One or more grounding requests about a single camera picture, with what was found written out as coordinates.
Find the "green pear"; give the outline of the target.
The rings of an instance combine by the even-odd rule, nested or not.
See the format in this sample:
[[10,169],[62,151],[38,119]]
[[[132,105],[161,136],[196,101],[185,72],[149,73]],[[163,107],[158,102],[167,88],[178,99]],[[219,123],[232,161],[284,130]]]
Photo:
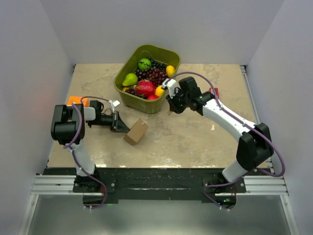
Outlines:
[[135,73],[129,73],[122,82],[123,87],[132,86],[138,83],[138,77]]

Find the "purple grape bunch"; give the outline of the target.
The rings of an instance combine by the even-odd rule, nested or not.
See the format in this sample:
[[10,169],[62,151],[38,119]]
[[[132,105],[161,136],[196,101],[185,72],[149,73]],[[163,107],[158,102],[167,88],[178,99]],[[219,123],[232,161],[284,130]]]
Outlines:
[[[152,69],[147,69],[147,70],[137,70],[133,73],[137,75],[138,82],[143,79],[149,80],[155,86],[155,89],[156,87],[162,85],[162,83],[168,78],[165,70],[160,70],[157,68],[152,68]],[[128,87],[122,86],[122,91],[138,96],[140,98],[146,99],[147,97],[142,97],[136,92],[135,90],[136,85],[137,84],[128,86]]]

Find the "olive green plastic basin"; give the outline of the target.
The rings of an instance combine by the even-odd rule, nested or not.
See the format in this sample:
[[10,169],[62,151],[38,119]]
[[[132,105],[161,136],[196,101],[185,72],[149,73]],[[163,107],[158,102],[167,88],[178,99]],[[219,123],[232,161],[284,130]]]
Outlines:
[[[138,67],[138,62],[141,59],[148,59],[152,62],[152,67],[141,70]],[[180,55],[169,49],[145,44],[139,46],[124,64],[118,75],[115,77],[113,85],[119,92],[123,103],[126,106],[139,110],[147,114],[154,114],[160,111],[165,95],[161,95],[154,100],[148,100],[135,89],[136,85],[130,85],[127,89],[122,83],[127,74],[133,73],[137,76],[138,82],[147,80],[155,88],[160,86],[162,82],[168,78],[166,74],[166,67],[171,65],[178,70],[180,66]]]

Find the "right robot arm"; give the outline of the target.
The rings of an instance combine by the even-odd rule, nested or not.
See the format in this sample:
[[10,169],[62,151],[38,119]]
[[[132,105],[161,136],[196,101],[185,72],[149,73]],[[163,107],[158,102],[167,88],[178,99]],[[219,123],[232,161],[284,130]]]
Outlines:
[[247,121],[222,103],[210,92],[202,93],[193,77],[180,81],[166,79],[162,88],[168,90],[166,100],[170,111],[181,114],[189,108],[221,126],[238,143],[236,159],[222,171],[218,187],[230,192],[235,180],[254,170],[274,154],[267,125]]

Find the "yellow lemon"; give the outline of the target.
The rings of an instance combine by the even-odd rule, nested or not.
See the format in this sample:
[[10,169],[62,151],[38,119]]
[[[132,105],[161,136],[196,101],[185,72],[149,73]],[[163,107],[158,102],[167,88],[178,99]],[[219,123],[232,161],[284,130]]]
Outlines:
[[166,67],[166,74],[169,78],[171,78],[175,74],[175,71],[176,71],[176,69],[171,65],[168,65]]

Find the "green striped ball fruit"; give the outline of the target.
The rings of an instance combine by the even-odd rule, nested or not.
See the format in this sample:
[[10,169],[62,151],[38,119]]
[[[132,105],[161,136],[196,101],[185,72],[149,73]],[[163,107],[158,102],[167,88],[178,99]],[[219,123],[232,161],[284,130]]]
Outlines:
[[142,70],[147,70],[152,67],[152,62],[148,58],[142,58],[138,62],[138,68]]

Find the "red rectangular carton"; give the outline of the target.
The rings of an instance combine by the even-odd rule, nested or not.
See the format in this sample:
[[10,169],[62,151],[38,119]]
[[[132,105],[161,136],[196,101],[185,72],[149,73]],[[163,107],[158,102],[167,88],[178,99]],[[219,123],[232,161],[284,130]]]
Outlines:
[[217,99],[220,99],[219,97],[219,90],[218,88],[209,88],[208,90],[211,94],[213,94]]

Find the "orange plastic box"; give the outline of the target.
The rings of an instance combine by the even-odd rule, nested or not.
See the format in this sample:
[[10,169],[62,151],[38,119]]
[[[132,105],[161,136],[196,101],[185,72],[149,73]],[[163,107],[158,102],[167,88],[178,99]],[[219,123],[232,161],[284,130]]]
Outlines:
[[70,96],[67,101],[67,106],[71,106],[72,104],[83,104],[85,107],[89,106],[88,98],[82,98],[80,96]]

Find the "red apple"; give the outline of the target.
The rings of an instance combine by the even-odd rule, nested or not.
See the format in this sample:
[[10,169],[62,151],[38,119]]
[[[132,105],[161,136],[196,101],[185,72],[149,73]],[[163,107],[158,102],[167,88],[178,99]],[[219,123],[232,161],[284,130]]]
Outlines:
[[150,95],[150,96],[147,97],[147,100],[156,100],[156,99],[158,99],[158,98],[159,98],[159,97],[158,97],[157,95],[152,94],[152,95]]

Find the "red dragon fruit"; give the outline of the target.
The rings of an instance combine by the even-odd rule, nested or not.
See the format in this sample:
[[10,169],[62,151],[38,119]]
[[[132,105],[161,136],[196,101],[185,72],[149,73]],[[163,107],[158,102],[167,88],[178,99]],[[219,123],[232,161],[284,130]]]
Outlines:
[[142,97],[148,97],[155,94],[155,86],[151,81],[143,79],[135,86],[136,92]]

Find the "dark black grape bunch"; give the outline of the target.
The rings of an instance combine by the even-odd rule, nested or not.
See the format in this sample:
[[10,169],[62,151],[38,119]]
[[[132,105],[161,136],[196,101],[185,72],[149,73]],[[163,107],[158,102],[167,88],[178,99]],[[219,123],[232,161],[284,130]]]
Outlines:
[[160,70],[165,70],[167,65],[162,63],[162,62],[158,62],[156,60],[154,60],[152,57],[147,57],[147,59],[151,62],[152,64],[152,67],[155,67],[157,69],[160,69]]

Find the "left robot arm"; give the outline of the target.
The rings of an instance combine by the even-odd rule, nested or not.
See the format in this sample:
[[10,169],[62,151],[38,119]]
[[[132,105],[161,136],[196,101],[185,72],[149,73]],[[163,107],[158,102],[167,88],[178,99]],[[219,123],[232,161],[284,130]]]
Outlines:
[[104,104],[98,100],[92,100],[88,106],[84,104],[56,105],[51,123],[51,136],[53,140],[74,155],[76,174],[87,177],[84,186],[90,192],[96,192],[101,188],[101,180],[96,177],[95,163],[91,160],[84,146],[85,124],[88,127],[108,127],[113,132],[127,133],[130,128],[122,121],[119,112],[114,108],[119,101],[109,101],[110,114],[105,114]]

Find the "orange yellow mango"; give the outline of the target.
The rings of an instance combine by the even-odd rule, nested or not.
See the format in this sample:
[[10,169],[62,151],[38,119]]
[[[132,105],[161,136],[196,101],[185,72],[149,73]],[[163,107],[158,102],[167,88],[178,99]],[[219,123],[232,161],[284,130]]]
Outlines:
[[158,86],[155,89],[155,95],[157,95],[158,97],[161,97],[164,94],[165,90],[162,88],[162,86]]

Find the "brown cardboard express box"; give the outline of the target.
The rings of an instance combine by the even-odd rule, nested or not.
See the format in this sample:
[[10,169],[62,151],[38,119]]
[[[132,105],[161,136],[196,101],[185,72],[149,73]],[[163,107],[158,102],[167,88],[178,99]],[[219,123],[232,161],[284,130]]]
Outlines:
[[130,145],[136,145],[148,130],[148,125],[141,119],[132,126],[130,131],[124,136],[124,140]]

